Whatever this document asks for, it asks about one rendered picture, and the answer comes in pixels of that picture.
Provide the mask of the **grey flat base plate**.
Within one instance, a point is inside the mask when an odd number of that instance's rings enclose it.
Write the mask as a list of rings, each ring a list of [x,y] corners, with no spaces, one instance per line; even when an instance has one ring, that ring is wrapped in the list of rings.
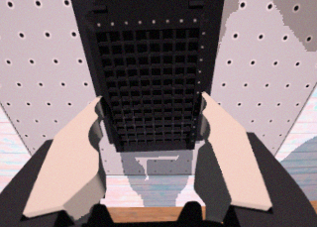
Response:
[[[211,97],[276,157],[317,87],[317,0],[224,0]],[[96,98],[71,0],[0,0],[0,107],[30,156]],[[116,153],[106,176],[194,175],[198,149]]]

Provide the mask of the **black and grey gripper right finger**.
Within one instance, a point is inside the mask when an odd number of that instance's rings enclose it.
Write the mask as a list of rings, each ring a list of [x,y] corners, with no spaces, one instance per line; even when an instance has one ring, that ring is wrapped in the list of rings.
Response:
[[[205,220],[231,227],[317,227],[300,186],[253,132],[206,92],[199,96],[200,134],[193,188]]]

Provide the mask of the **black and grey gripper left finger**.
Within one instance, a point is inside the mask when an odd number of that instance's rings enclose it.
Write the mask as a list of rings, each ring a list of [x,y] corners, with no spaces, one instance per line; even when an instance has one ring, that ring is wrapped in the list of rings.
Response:
[[[107,190],[98,147],[105,116],[99,96],[38,148],[0,192],[0,227],[87,223],[91,206]]]

